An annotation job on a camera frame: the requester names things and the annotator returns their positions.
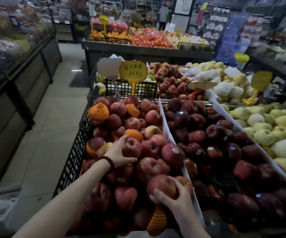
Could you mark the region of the pile of oranges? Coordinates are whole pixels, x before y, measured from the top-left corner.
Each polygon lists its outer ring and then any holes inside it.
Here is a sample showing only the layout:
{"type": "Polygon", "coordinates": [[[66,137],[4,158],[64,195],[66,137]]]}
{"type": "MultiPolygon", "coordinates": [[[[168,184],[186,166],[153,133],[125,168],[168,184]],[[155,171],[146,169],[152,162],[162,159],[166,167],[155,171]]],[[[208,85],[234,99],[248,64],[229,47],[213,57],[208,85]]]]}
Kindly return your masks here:
{"type": "Polygon", "coordinates": [[[106,43],[116,43],[116,44],[128,44],[128,42],[133,41],[133,35],[128,34],[127,32],[108,32],[104,31],[95,31],[91,30],[90,35],[87,37],[87,40],[96,41],[96,42],[106,42],[106,43]]]}

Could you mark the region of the rack of hanging goods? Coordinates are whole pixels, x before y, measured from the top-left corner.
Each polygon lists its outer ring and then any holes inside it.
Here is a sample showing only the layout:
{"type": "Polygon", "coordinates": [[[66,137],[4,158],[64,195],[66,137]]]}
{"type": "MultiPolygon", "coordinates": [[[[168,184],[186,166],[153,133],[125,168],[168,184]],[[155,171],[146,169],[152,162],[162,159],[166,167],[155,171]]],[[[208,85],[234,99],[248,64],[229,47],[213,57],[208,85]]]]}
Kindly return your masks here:
{"type": "Polygon", "coordinates": [[[187,33],[196,36],[196,43],[215,45],[231,13],[228,7],[195,3],[187,33]]]}

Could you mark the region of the person's right forearm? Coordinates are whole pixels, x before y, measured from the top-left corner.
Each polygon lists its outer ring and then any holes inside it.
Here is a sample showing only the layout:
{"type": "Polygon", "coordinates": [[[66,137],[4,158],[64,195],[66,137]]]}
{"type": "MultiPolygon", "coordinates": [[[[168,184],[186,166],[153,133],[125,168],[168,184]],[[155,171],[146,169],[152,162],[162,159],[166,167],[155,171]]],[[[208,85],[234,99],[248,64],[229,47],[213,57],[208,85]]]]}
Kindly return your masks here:
{"type": "Polygon", "coordinates": [[[174,210],[173,215],[184,238],[211,238],[197,219],[195,211],[174,210]]]}

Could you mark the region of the person's right hand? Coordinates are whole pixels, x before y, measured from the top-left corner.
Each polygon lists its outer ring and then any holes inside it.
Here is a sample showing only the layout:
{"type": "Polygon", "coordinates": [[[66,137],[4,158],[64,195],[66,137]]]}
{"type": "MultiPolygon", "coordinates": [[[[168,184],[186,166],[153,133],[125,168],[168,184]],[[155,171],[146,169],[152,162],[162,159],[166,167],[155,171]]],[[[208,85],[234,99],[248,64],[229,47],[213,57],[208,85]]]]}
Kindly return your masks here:
{"type": "Polygon", "coordinates": [[[171,210],[171,212],[173,212],[174,210],[195,211],[193,208],[193,203],[191,200],[190,193],[184,188],[184,186],[177,179],[171,176],[169,176],[169,178],[171,178],[175,182],[179,192],[179,197],[174,200],[173,205],[166,205],[166,206],[171,210]]]}

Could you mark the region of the stack of blue packets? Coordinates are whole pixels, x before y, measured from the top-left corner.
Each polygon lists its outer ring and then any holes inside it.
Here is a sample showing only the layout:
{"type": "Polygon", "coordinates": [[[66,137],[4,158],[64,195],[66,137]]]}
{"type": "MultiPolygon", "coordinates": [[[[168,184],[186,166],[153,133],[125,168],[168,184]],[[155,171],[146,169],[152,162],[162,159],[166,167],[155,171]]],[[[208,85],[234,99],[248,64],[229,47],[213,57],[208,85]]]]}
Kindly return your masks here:
{"type": "Polygon", "coordinates": [[[218,42],[215,61],[236,65],[235,53],[245,53],[250,40],[241,37],[248,15],[245,12],[232,13],[218,42]]]}

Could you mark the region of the large red apple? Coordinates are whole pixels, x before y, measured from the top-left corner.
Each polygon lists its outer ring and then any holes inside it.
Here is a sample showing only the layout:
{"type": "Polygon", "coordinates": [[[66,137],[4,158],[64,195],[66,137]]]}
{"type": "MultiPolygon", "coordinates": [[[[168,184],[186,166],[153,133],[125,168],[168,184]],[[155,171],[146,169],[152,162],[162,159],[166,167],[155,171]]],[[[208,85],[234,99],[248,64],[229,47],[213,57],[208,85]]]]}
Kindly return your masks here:
{"type": "Polygon", "coordinates": [[[149,200],[154,196],[154,190],[158,189],[172,199],[177,198],[177,187],[175,182],[167,175],[156,175],[146,185],[146,194],[149,200]]]}

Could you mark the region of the small red apple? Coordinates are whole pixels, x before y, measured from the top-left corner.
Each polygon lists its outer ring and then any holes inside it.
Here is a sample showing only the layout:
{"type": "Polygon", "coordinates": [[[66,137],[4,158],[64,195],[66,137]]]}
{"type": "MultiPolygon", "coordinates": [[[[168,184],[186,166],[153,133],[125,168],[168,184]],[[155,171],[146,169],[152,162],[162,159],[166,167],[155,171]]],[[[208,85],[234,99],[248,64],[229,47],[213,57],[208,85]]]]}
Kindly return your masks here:
{"type": "Polygon", "coordinates": [[[141,143],[135,138],[127,138],[122,147],[122,155],[125,157],[140,158],[142,152],[141,143]]]}

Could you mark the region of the white divider board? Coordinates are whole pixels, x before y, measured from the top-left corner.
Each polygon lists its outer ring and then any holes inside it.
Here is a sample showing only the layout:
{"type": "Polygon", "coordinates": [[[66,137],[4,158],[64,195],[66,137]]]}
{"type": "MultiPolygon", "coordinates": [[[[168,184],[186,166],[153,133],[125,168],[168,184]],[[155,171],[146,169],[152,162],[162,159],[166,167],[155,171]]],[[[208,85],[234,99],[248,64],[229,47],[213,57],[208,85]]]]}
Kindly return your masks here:
{"type": "MultiPolygon", "coordinates": [[[[211,89],[206,90],[206,94],[208,95],[208,103],[212,104],[213,109],[217,111],[217,113],[223,115],[226,120],[231,121],[234,125],[235,131],[244,131],[244,129],[230,116],[230,114],[216,101],[216,95],[211,89]]],[[[272,165],[274,169],[278,172],[278,174],[281,176],[281,179],[286,183],[286,173],[276,164],[276,162],[268,156],[268,154],[262,149],[260,145],[258,145],[253,138],[249,135],[248,136],[250,142],[254,144],[259,151],[261,152],[264,161],[266,163],[272,165]]]]}
{"type": "MultiPolygon", "coordinates": [[[[166,118],[165,118],[165,114],[164,114],[164,109],[162,107],[162,104],[168,104],[168,99],[160,99],[158,98],[157,99],[158,101],[158,105],[159,105],[159,108],[160,108],[160,114],[161,114],[161,117],[163,119],[163,124],[162,124],[162,131],[163,131],[163,135],[168,139],[169,143],[173,143],[173,144],[176,144],[170,130],[169,130],[169,127],[167,125],[167,121],[166,121],[166,118]]],[[[182,173],[182,175],[187,179],[189,180],[189,182],[191,183],[191,179],[189,177],[189,174],[188,174],[188,171],[185,167],[185,165],[182,165],[182,166],[177,166],[176,167],[177,169],[179,169],[182,173]]],[[[199,206],[199,203],[198,203],[198,200],[196,198],[196,194],[194,192],[194,188],[191,184],[191,189],[192,189],[192,203],[193,203],[193,208],[196,212],[196,216],[198,218],[198,220],[200,221],[201,225],[205,228],[205,222],[204,222],[204,218],[203,218],[203,215],[202,215],[202,211],[200,209],[200,206],[199,206]]]]}

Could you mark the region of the black plastic crate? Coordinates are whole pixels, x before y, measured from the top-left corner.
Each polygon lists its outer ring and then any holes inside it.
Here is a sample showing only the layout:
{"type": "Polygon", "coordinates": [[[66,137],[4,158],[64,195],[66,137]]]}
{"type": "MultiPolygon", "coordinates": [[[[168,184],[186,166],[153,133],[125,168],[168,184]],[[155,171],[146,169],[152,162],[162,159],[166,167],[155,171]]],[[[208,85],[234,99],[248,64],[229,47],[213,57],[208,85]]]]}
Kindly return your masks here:
{"type": "Polygon", "coordinates": [[[88,111],[97,97],[98,96],[95,94],[87,96],[88,103],[82,114],[77,135],[73,141],[71,150],[59,177],[59,181],[52,198],[57,196],[67,186],[78,179],[82,171],[82,164],[86,157],[86,142],[93,138],[94,130],[94,126],[89,120],[88,111]]]}

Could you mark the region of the background store shelves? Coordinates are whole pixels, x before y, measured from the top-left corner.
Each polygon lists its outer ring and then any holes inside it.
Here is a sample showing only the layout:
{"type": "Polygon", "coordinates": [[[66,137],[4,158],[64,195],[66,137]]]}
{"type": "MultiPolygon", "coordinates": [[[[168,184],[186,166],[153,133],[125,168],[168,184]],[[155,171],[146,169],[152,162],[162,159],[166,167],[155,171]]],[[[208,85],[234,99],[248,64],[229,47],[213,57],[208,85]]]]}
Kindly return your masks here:
{"type": "Polygon", "coordinates": [[[173,0],[43,0],[55,23],[72,24],[77,31],[85,30],[95,18],[106,15],[112,21],[132,21],[155,27],[159,10],[171,8],[173,0]]]}

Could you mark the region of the orange foam fruit net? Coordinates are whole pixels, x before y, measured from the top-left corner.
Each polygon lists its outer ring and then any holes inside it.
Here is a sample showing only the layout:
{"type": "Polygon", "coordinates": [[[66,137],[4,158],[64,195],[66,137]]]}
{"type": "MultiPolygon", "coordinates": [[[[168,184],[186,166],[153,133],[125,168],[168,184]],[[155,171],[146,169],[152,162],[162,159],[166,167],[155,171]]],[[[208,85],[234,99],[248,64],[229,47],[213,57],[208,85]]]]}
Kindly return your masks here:
{"type": "Polygon", "coordinates": [[[109,109],[105,104],[100,102],[90,107],[88,114],[91,120],[105,120],[109,117],[109,109]]]}
{"type": "Polygon", "coordinates": [[[134,138],[138,140],[140,143],[143,141],[143,135],[140,131],[136,129],[126,129],[123,136],[128,135],[129,138],[134,138]]]}
{"type": "Polygon", "coordinates": [[[86,142],[87,159],[97,159],[96,152],[90,147],[89,141],[86,142]]]}
{"type": "Polygon", "coordinates": [[[150,233],[163,232],[166,227],[167,218],[164,209],[156,205],[153,216],[147,226],[147,231],[150,233]]]}
{"type": "Polygon", "coordinates": [[[135,118],[139,117],[140,110],[133,103],[126,104],[125,107],[126,107],[126,111],[129,114],[129,116],[135,117],[135,118]]]}

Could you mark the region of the pile of small red apples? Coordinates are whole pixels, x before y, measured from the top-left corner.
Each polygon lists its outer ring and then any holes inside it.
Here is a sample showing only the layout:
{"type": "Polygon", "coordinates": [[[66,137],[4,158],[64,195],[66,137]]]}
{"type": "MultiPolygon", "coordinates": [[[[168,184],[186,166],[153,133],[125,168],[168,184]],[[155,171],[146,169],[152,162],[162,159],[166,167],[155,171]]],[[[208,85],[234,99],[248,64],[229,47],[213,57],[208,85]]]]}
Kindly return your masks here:
{"type": "Polygon", "coordinates": [[[191,100],[193,97],[197,101],[208,101],[206,91],[197,89],[193,94],[194,90],[188,87],[191,80],[180,73],[180,70],[189,67],[188,65],[155,62],[147,64],[147,67],[147,80],[157,83],[158,97],[162,99],[180,98],[181,100],[191,100]]]}

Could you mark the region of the pile of yellow pears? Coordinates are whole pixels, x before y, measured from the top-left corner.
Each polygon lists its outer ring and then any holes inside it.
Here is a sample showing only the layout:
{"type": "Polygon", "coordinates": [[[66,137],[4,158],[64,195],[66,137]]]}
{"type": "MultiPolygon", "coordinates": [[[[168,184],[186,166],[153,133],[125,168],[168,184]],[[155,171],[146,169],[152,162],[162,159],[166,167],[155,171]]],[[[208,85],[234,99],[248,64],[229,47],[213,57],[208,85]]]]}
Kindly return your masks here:
{"type": "Polygon", "coordinates": [[[199,66],[201,71],[215,69],[220,73],[221,82],[211,89],[219,103],[245,104],[254,93],[254,88],[251,86],[252,76],[240,72],[237,68],[226,66],[223,62],[209,61],[187,65],[188,68],[199,66]]]}

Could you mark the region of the beige price sign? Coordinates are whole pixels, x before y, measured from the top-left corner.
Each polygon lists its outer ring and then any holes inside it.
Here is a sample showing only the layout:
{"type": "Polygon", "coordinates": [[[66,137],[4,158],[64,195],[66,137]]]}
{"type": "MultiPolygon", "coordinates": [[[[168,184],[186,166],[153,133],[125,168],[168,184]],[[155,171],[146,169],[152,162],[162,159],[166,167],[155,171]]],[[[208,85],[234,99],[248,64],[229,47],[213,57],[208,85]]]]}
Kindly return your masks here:
{"type": "Polygon", "coordinates": [[[192,90],[191,96],[188,100],[194,101],[195,96],[198,96],[198,93],[202,90],[212,89],[213,87],[217,86],[218,84],[211,81],[197,81],[194,80],[188,84],[188,88],[192,90]]]}

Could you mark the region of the pile of pale yellow fruit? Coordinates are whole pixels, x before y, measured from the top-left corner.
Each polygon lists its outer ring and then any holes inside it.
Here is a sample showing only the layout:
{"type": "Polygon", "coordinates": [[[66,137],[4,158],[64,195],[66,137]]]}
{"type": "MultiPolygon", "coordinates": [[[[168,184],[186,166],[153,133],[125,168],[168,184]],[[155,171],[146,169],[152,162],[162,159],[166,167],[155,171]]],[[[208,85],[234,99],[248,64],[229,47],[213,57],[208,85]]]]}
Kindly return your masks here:
{"type": "Polygon", "coordinates": [[[184,45],[183,43],[191,44],[204,44],[207,45],[209,42],[200,36],[182,34],[177,32],[170,32],[167,34],[166,39],[172,43],[174,49],[178,49],[179,45],[184,45]]]}

